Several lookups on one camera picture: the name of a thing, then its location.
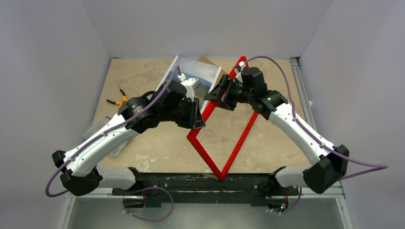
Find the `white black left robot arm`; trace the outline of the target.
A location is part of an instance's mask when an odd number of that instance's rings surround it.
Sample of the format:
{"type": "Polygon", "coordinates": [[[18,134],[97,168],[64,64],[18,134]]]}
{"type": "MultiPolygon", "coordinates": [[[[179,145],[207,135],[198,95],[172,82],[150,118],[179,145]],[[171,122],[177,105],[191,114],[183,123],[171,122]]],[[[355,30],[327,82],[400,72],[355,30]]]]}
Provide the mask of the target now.
{"type": "Polygon", "coordinates": [[[54,152],[52,158],[61,170],[63,187],[75,196],[102,187],[125,190],[130,195],[140,193],[142,182],[135,168],[108,168],[100,166],[99,162],[160,122],[174,122],[186,129],[204,127],[199,98],[194,96],[199,86],[195,78],[164,82],[156,91],[124,102],[109,122],[80,146],[67,152],[54,152]]]}

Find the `landscape photo print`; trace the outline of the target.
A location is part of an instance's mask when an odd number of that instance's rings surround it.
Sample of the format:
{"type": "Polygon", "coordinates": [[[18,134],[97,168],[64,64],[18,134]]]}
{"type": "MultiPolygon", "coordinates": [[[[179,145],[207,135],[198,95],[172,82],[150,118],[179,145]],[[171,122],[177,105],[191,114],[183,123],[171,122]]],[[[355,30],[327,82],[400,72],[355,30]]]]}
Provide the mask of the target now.
{"type": "Polygon", "coordinates": [[[158,85],[169,79],[175,71],[176,65],[180,67],[181,75],[176,72],[173,81],[180,82],[187,90],[191,90],[187,96],[198,98],[200,111],[203,112],[208,104],[208,101],[203,98],[216,86],[222,68],[198,60],[176,56],[158,85]]]}

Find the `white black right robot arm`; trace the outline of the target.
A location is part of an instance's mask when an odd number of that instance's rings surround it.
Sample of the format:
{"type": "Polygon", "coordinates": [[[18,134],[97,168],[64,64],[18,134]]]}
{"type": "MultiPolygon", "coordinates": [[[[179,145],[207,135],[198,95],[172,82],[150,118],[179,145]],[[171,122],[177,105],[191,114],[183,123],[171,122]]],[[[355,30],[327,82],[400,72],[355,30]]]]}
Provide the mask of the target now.
{"type": "Polygon", "coordinates": [[[306,168],[280,167],[269,175],[268,188],[280,194],[290,186],[309,187],[317,194],[346,175],[349,150],[335,146],[309,126],[280,92],[269,90],[261,70],[248,67],[241,71],[241,79],[224,74],[220,82],[207,94],[206,101],[233,111],[238,103],[249,104],[267,121],[281,129],[301,150],[310,163],[306,168]]]}

